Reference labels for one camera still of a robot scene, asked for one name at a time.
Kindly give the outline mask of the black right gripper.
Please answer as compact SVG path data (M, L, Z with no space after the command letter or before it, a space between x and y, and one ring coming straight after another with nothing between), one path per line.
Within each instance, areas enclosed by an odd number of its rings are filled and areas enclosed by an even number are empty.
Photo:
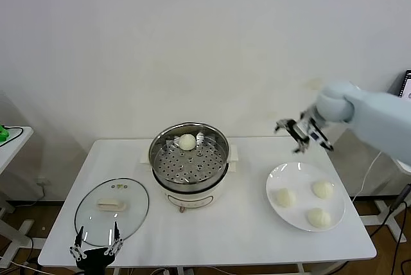
M292 151L295 154L305 153L310 143L309 140L319 141L321 135L315 128L311 116L307 112L300 114L299 120L281 119L275 123L274 132L286 130L297 142L297 147Z

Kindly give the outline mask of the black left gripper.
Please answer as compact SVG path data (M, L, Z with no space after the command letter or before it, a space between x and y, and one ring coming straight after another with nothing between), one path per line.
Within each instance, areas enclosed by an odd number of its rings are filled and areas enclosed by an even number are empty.
M77 267L83 271L85 275L104 275L106 268L114 262L115 255L123 246L118 224L114 223L114 228L110 236L110 244L107 248L90 249L82 251L83 226L77 232L74 245L70 246L69 252L76 260Z

